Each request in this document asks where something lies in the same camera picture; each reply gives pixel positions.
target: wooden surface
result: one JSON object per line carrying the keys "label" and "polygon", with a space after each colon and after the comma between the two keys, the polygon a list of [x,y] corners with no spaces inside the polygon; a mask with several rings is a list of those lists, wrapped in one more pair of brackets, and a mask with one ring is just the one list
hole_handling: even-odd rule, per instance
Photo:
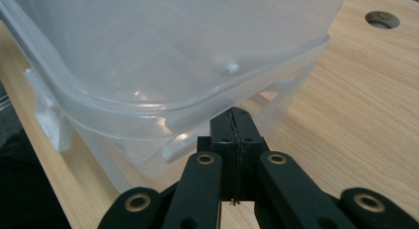
{"label": "wooden surface", "polygon": [[[370,26],[381,10],[401,24]],[[378,191],[419,219],[419,3],[345,0],[331,41],[296,94],[271,149],[286,152],[332,195],[363,187]],[[0,26],[0,79],[73,228],[95,228],[119,195],[79,136],[55,153],[33,115],[29,63]],[[163,190],[179,179],[185,159],[144,185]],[[252,203],[225,204],[222,228],[258,228]]]}

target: wooden table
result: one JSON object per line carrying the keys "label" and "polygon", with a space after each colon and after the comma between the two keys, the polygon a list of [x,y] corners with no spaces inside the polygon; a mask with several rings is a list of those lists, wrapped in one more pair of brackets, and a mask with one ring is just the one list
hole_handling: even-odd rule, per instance
{"label": "wooden table", "polygon": [[[401,24],[382,30],[365,16],[381,10]],[[419,3],[345,0],[331,41],[296,94],[271,149],[292,155],[332,195],[363,187],[386,195],[419,219]],[[30,64],[0,26],[0,78],[74,228],[95,228],[119,193],[75,135],[54,152],[34,114]],[[163,190],[179,179],[185,158],[144,185]],[[257,228],[252,203],[222,208],[222,228]]]}

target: black metal bracket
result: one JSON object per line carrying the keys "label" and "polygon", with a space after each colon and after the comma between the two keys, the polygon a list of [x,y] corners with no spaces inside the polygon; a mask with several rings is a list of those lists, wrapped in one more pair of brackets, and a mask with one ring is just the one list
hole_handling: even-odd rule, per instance
{"label": "black metal bracket", "polygon": [[419,228],[386,197],[366,189],[323,192],[285,153],[270,151],[250,114],[232,108],[210,121],[181,180],[162,193],[124,192],[99,228],[219,228],[222,201],[255,201],[263,229]]}

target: clear plastic container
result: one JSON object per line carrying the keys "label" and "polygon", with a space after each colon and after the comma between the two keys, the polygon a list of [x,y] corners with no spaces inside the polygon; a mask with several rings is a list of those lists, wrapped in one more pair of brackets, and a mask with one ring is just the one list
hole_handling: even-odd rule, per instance
{"label": "clear plastic container", "polygon": [[163,172],[232,106],[273,132],[342,1],[0,0],[0,12],[34,66],[45,135],[65,150],[75,127],[124,191],[125,165]]}

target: wood grain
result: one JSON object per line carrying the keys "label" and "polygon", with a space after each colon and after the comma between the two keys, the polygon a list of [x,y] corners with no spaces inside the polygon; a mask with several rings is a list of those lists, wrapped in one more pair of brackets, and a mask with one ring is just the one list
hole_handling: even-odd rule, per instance
{"label": "wood grain", "polygon": [[[396,15],[392,30],[370,26],[370,11]],[[291,154],[320,187],[338,196],[364,187],[391,198],[419,219],[419,3],[345,0],[331,41],[297,92],[271,149]],[[30,64],[0,26],[0,79],[29,135],[73,228],[95,228],[119,195],[76,134],[73,147],[54,152],[33,115]],[[183,158],[158,179],[177,181]],[[223,204],[222,228],[257,228],[252,203]]]}

